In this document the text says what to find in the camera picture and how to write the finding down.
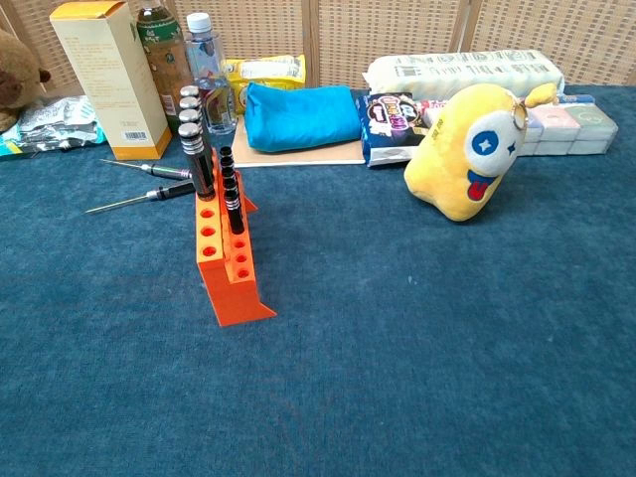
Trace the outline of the black precision screwdriver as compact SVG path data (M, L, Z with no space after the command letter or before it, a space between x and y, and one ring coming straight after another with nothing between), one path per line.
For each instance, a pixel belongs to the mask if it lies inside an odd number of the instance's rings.
M166 200L170 200L170 199L185 196L185 195L190 195L190 194L193 194L194 192L195 192L195 187L192 181L190 180L179 181L170 186L160 186L157 189L150 190L146 192L145 194L143 194L142 196L139 196L136 198L127 199L124 201L120 201L113 204L100 206L97 208L87 210L86 213L97 214L97 213L107 212L110 210L130 206L130 205L135 205L139 203L166 201Z
M171 167L158 166L156 164L131 164L127 162L121 161L113 161L101 159L101 162L119 166L126 167L135 170L142 171L146 174L152 175L154 177L171 179L171 180L191 180L192 174L188 169L175 169Z

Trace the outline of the orange screwdriver holder rack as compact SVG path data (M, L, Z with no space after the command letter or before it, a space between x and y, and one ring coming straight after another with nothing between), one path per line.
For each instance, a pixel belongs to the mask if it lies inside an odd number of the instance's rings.
M224 184L216 173L216 197L195 199L196 254L200 274L220 325L230 326L274 317L260 300L249 234L248 214L257 206L240 196L244 231L232 232Z

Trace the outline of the blue fabric pouch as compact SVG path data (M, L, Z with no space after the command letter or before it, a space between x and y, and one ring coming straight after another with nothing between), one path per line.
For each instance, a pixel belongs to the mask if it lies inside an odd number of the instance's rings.
M352 92L344 85L285 90L253 82L247 88L243 120L249 146L265 153L361 137Z

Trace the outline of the dark blue pad package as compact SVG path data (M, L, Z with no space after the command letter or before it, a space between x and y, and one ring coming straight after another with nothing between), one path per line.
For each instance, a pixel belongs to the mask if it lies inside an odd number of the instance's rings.
M355 99L362 153L368 167L408 162L427 133L410 92L364 94Z

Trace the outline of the blue table carpet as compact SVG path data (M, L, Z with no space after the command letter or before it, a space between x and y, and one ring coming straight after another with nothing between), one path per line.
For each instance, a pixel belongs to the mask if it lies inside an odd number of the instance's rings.
M0 159L0 477L636 477L636 87L603 156L472 221L399 167L247 169L270 320L222 328L190 197L105 146Z

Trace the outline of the yellow plush toy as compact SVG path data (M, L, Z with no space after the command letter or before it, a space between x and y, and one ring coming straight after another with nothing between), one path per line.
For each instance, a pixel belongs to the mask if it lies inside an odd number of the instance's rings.
M511 98L529 110L557 99L544 83L519 98L493 83L477 83L454 94L441 109L404 169L408 190L453 222L476 216L489 202L525 143L515 128Z

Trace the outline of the yellow snack bag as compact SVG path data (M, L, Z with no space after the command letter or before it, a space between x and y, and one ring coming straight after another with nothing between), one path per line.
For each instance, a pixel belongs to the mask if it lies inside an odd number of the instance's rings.
M244 114L247 87L251 82L279 89L299 89L305 87L306 83L303 55L247 60L227 59L225 73L234 94L238 114Z

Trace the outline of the large white tissue pack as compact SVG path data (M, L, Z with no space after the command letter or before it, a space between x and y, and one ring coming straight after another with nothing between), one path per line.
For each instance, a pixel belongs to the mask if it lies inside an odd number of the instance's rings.
M371 93L409 92L416 100L446 100L476 83L493 83L517 97L553 83L562 93L564 74L537 50L500 50L383 56L363 73Z

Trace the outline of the clear water bottle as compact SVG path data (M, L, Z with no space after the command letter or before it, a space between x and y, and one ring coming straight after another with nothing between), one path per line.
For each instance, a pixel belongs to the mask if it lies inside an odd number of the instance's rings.
M208 131L214 136L230 136L236 130L237 115L220 37L208 13L191 13L186 21L190 33L186 54Z

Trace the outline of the woven folding screen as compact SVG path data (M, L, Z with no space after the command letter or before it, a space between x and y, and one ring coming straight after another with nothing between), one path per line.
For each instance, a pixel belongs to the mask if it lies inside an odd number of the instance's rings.
M636 0L165 0L211 16L227 56L303 55L311 85L384 55L534 49L570 84L636 85Z

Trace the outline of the green tea bottle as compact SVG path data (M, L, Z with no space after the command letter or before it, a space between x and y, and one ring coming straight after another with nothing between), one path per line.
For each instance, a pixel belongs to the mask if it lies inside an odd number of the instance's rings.
M180 90L192 82L180 24L164 0L140 0L136 28L168 126L176 134L180 125Z

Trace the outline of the tall tan carton box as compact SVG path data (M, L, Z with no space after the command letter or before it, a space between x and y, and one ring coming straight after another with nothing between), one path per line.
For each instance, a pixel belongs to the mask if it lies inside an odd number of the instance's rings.
M171 131L125 1L77 1L50 22L117 160L158 160Z

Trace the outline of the pastel tissue multipack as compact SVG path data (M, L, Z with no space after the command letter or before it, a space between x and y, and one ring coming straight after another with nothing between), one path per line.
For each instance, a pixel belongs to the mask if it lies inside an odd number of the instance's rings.
M529 111L520 156L604 154L617 124L593 103L544 105Z

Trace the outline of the silver teal wipes package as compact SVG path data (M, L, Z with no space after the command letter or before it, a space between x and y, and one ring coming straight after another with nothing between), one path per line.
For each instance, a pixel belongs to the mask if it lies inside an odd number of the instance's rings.
M0 157L69 150L106 142L86 95L39 99L0 134Z

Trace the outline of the brown capybara plush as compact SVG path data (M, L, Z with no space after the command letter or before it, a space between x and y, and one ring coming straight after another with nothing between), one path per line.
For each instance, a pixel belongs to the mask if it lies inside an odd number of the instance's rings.
M14 126L22 109L42 92L41 84L50 79L27 46L0 29L0 134Z

